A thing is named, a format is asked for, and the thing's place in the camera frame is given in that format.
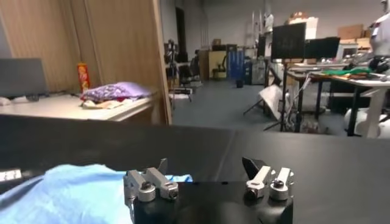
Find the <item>doorway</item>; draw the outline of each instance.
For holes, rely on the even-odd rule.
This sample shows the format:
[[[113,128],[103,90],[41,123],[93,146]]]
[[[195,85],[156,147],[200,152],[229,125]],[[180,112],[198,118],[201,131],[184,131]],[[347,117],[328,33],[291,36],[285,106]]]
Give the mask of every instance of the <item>doorway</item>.
[[[177,23],[177,44],[179,45],[179,52],[186,52],[186,38],[185,38],[185,15],[184,10],[176,7],[176,23]]]

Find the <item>red can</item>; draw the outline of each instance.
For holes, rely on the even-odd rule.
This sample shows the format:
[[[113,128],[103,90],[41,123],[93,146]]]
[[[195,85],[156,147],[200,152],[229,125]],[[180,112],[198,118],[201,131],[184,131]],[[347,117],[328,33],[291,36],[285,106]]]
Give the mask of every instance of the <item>red can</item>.
[[[79,73],[79,82],[81,91],[84,92],[90,88],[90,76],[88,75],[88,67],[85,63],[77,64],[77,71]]]

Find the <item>light blue cloth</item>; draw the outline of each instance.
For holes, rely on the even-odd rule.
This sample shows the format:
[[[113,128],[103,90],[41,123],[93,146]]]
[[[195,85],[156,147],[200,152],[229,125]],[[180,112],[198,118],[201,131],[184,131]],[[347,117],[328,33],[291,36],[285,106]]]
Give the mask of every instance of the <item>light blue cloth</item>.
[[[102,165],[58,166],[0,195],[0,223],[131,223],[124,174]],[[189,175],[167,178],[192,182]]]

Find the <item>purple cloth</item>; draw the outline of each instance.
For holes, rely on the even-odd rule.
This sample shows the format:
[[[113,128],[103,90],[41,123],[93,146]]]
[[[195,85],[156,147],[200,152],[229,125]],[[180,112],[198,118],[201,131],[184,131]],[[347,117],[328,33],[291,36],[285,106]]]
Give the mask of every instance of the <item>purple cloth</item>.
[[[151,94],[152,93],[148,89],[140,86],[139,84],[132,82],[118,82],[116,84],[109,84],[95,89],[89,89],[82,94],[81,99],[103,102],[116,99],[139,99],[142,97],[148,97]]]

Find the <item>wooden partition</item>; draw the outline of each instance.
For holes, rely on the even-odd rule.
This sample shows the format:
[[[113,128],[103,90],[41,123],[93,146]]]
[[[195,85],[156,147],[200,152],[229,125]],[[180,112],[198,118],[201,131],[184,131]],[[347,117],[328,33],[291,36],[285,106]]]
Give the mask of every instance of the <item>wooden partition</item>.
[[[41,58],[51,91],[79,89],[82,60],[93,87],[128,81],[155,89],[161,122],[170,124],[159,6],[159,0],[0,0],[0,15],[12,55]]]
[[[41,58],[50,91],[79,88],[71,10],[63,0],[0,0],[0,16],[15,58]]]
[[[136,82],[156,89],[170,120],[156,0],[85,0],[102,84]]]

